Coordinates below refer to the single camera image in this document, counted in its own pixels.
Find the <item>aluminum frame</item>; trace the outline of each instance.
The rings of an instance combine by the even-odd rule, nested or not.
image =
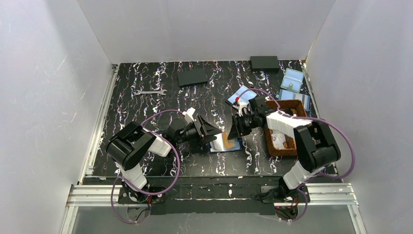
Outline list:
[[[109,105],[117,73],[119,71],[119,65],[114,65],[111,78],[109,79],[108,87],[106,88],[105,95],[103,97],[102,105],[100,106],[99,115],[97,116],[97,122],[93,131],[92,139],[89,144],[88,154],[86,156],[85,164],[83,165],[82,173],[80,174],[79,184],[82,184],[83,179],[86,176],[91,176],[93,173],[94,161],[96,159],[96,153],[99,147],[100,138],[103,134],[103,128],[105,126],[106,115],[108,114]]]

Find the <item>blue book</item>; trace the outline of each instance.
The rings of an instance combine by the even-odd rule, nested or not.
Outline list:
[[[232,107],[234,107],[235,109],[238,109],[238,106],[234,106],[235,103],[235,98],[239,97],[239,95],[244,92],[245,90],[247,90],[248,88],[245,87],[244,85],[241,86],[232,96],[230,96],[226,101],[228,102],[228,104],[230,104]],[[239,101],[242,101],[244,103],[248,104],[248,100],[255,98],[255,96],[257,96],[257,94],[251,90],[247,91],[246,93],[244,93]]]

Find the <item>black and white patterned surface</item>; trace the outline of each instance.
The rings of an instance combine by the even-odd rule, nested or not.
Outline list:
[[[113,160],[104,152],[110,137],[130,121],[142,122],[165,109],[185,111],[194,107],[197,113],[214,122],[223,131],[231,127],[231,115],[235,109],[225,100],[241,85],[266,90],[274,97],[280,91],[286,68],[301,71],[298,60],[280,61],[277,73],[251,72],[249,61],[205,61],[205,62],[162,62],[162,63],[122,63],[116,78],[109,111],[106,117],[99,149],[94,163],[94,176],[115,176],[117,170]],[[180,88],[177,73],[204,68],[209,78],[207,84]],[[135,95],[136,90],[166,89],[167,95]],[[308,94],[306,83],[301,89]],[[315,117],[313,103],[308,116]],[[165,113],[146,124],[154,131],[166,130],[177,118],[174,113]],[[209,154],[202,148],[182,144],[178,153],[181,158],[181,176],[246,176],[274,175],[288,172],[296,157],[270,157],[262,129],[255,129],[244,137],[245,149],[238,152]],[[141,161],[142,169],[148,176],[174,176],[176,159],[146,155]]]

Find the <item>wooden box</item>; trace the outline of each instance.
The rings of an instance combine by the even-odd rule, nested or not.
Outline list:
[[[304,110],[304,106],[300,100],[278,100],[278,104],[281,109],[291,109],[297,116],[307,117],[307,113]],[[265,102],[270,109],[276,109],[277,105],[274,101]],[[265,140],[267,142],[267,148],[270,156],[296,156],[297,148],[293,138],[285,136],[285,143],[287,147],[285,149],[276,149],[272,142],[272,130],[267,127],[264,128]]]

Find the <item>floor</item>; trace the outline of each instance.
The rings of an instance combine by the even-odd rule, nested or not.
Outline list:
[[[280,61],[279,72],[251,72],[248,61],[162,62],[122,63],[119,67],[109,111],[106,117],[99,150],[94,164],[93,176],[116,176],[115,164],[104,152],[110,137],[130,121],[142,122],[147,117],[164,109],[184,111],[194,107],[207,121],[214,122],[224,131],[231,127],[231,115],[235,110],[225,103],[241,85],[262,88],[275,96],[280,91],[283,72],[286,68],[301,71],[298,60]],[[204,68],[209,78],[207,84],[180,88],[177,73]],[[136,90],[166,89],[166,96],[140,95]],[[301,89],[308,94],[307,84]],[[313,103],[308,116],[315,117]],[[156,117],[146,125],[160,131],[167,129],[177,114]],[[280,176],[288,172],[297,157],[270,157],[262,129],[255,129],[244,137],[243,151],[209,154],[206,147],[179,147],[181,155],[180,176]],[[147,176],[173,176],[176,161],[173,157],[162,158],[148,154],[142,160],[142,169]]]

